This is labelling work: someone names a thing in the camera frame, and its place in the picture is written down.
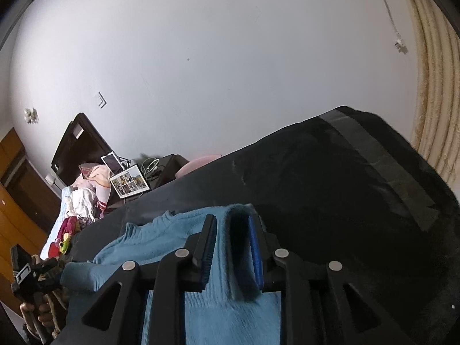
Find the left human hand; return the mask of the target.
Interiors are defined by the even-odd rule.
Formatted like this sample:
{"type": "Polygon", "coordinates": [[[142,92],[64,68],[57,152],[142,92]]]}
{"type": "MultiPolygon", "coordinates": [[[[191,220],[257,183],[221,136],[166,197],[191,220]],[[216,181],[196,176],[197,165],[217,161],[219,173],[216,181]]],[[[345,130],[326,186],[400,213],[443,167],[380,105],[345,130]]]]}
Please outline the left human hand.
{"type": "Polygon", "coordinates": [[[34,336],[38,336],[38,333],[35,329],[34,320],[40,322],[40,324],[50,331],[54,330],[54,321],[53,315],[51,314],[51,308],[47,301],[43,301],[42,304],[39,306],[38,311],[40,314],[34,314],[36,310],[33,304],[23,302],[20,304],[20,312],[23,316],[23,319],[26,323],[26,327],[28,331],[33,334],[34,336]]]}

